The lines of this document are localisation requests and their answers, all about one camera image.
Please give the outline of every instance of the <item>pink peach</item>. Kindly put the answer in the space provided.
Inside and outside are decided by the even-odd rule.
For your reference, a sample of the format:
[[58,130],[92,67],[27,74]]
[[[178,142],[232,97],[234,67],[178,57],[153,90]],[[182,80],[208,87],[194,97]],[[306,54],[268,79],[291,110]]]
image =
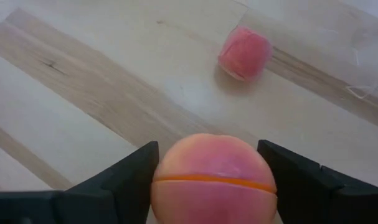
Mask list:
[[232,136],[178,141],[154,174],[151,204],[162,224],[269,224],[276,185],[262,156]]
[[218,63],[236,79],[251,81],[260,76],[271,56],[272,45],[268,39],[238,26],[225,41]]

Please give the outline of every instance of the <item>light wooden surface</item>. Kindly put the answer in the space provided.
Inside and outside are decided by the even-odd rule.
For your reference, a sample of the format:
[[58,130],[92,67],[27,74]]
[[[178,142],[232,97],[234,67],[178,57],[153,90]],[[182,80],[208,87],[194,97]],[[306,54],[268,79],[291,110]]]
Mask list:
[[[339,42],[321,47],[315,21],[293,26],[295,4],[281,19],[273,2],[0,1],[0,190],[67,189],[150,140],[163,154],[200,132],[268,139],[378,186],[378,96],[348,92],[358,67]],[[237,24],[275,43],[254,84],[217,67]]]

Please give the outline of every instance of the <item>peach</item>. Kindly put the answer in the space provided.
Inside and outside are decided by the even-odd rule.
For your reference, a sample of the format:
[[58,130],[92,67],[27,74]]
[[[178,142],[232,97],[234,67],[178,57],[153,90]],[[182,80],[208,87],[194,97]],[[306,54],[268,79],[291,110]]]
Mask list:
[[252,81],[260,76],[271,56],[272,45],[268,39],[238,26],[225,41],[218,63],[234,78]]
[[158,166],[151,204],[162,224],[269,224],[276,185],[262,156],[232,136],[195,134]]

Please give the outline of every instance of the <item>orange band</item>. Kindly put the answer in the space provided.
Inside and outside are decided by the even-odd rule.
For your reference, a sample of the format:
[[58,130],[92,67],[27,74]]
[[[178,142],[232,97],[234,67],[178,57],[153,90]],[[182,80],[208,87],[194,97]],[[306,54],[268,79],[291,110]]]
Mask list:
[[264,190],[266,192],[275,194],[276,188],[270,187],[265,184],[259,184],[250,180],[242,180],[228,177],[214,177],[209,175],[177,175],[169,177],[157,177],[154,181],[164,181],[164,180],[194,180],[194,181],[205,181],[205,182],[223,182],[228,184],[235,184],[244,187],[251,187],[253,189]]

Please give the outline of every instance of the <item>wooden floor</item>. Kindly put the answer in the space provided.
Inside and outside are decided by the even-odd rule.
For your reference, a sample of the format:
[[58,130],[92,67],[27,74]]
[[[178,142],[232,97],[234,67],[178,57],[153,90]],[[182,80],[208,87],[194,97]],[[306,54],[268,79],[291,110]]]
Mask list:
[[[306,30],[317,14],[300,26],[293,9],[282,20],[265,2],[1,0],[0,190],[67,189],[148,141],[163,155],[194,133],[268,139],[378,186],[378,94],[347,88],[348,74],[377,69],[335,52],[340,42],[322,48]],[[325,2],[331,17],[378,25],[359,6]],[[238,24],[275,45],[257,83],[217,66]],[[335,29],[341,42],[356,33]]]

